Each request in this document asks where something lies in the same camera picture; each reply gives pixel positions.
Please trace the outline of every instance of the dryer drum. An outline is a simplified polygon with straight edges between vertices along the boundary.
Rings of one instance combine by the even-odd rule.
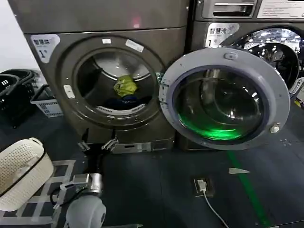
[[[234,44],[266,60],[291,89],[297,78],[302,77],[303,38],[287,28],[267,28],[241,37]]]
[[[135,92],[123,97],[114,90],[117,79],[129,76]],[[89,58],[80,67],[78,89],[86,102],[98,111],[111,115],[134,114],[152,99],[154,81],[147,67],[135,57],[122,52],[103,52]]]

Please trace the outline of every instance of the white cable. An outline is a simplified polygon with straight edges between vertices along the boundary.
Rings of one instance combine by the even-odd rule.
[[[224,219],[213,209],[213,207],[211,206],[211,204],[209,203],[208,199],[207,199],[207,196],[206,196],[206,190],[203,190],[203,193],[204,193],[204,197],[205,197],[205,200],[208,204],[208,206],[210,207],[210,209],[212,210],[212,212],[219,218],[219,220],[221,220],[221,222],[224,224],[224,226],[226,228],[229,228],[229,226],[227,225],[227,223],[224,221]]]

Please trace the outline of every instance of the door rim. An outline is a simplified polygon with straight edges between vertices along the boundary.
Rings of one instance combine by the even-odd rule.
[[[227,55],[230,54],[237,56],[237,58],[227,59]],[[184,78],[198,70],[215,69],[215,67],[216,69],[233,69],[239,75],[244,75],[256,84],[256,88],[262,92],[261,94],[264,94],[263,104],[268,108],[264,114],[263,123],[258,131],[252,134],[251,138],[249,137],[243,142],[215,141],[194,133],[180,122],[173,106],[174,91]],[[180,134],[195,143],[219,150],[240,150],[260,144],[261,140],[269,136],[269,129],[272,125],[278,122],[283,127],[290,108],[286,84],[272,66],[245,50],[231,47],[206,48],[191,52],[178,59],[168,68],[162,78],[159,99],[165,117]]]
[[[103,43],[103,39],[111,39],[111,43]],[[158,91],[155,90],[155,93],[152,96],[151,101],[147,106],[134,113],[134,115],[125,115],[125,116],[111,116],[106,115],[102,112],[94,110],[90,105],[85,101],[81,96],[80,91],[77,85],[77,73],[81,66],[81,63],[84,63],[85,60],[94,56],[95,54],[113,51],[113,50],[122,50],[125,53],[135,56],[144,65],[148,68],[151,73],[151,76],[154,80],[154,87],[158,89],[158,78],[157,74],[162,72],[164,69],[164,64],[162,61],[149,50],[146,46],[137,42],[137,44],[142,45],[143,51],[139,52],[135,49],[126,46],[126,41],[129,38],[115,36],[115,35],[102,35],[95,36],[89,39],[84,39],[79,41],[73,47],[71,47],[59,60],[58,68],[58,77],[57,84],[60,85],[60,92],[63,97],[68,100],[68,105],[73,109],[73,112],[78,113],[79,116],[85,118],[95,124],[102,125],[106,128],[120,127],[124,129],[129,129],[130,127],[134,128],[135,125],[142,125],[153,118],[157,113],[160,112],[160,106],[158,104]],[[64,91],[64,85],[71,85],[73,92],[75,94],[74,99],[69,99]]]

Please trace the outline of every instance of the green floor line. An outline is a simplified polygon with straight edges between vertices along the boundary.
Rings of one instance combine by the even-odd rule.
[[[233,152],[229,151],[228,157],[230,158],[230,160],[235,168],[238,168],[238,169],[242,168]],[[252,207],[255,210],[257,217],[260,220],[260,223],[265,228],[270,227],[271,226],[270,221],[268,220],[265,210],[264,210],[261,202],[259,201],[256,193],[254,192],[253,187],[252,187],[247,175],[248,174],[246,174],[246,173],[240,173],[240,174],[238,174],[238,177],[241,180],[241,182],[245,188],[245,192],[249,197]]]

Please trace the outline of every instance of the metal panel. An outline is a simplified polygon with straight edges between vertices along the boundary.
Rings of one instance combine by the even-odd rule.
[[[196,10],[195,10],[195,19],[196,21],[212,21],[212,22],[236,22],[236,21],[240,21],[240,22],[271,22],[271,21],[275,21],[275,22],[283,22],[283,21],[294,21],[294,22],[298,22],[298,21],[304,21],[304,19],[280,19],[280,18],[275,18],[275,19],[261,19],[261,18],[257,18],[258,12],[260,10],[261,7],[261,3],[263,0],[228,0],[228,1],[219,1],[219,0],[196,0]],[[215,5],[215,3],[222,3],[225,2],[227,4],[230,3],[255,3],[254,7],[253,7],[253,14],[250,15],[249,17],[229,17],[229,18],[219,18],[219,17],[214,17],[213,14],[210,12],[211,10],[213,10],[213,7]]]
[[[9,0],[24,33],[186,26],[189,0]]]

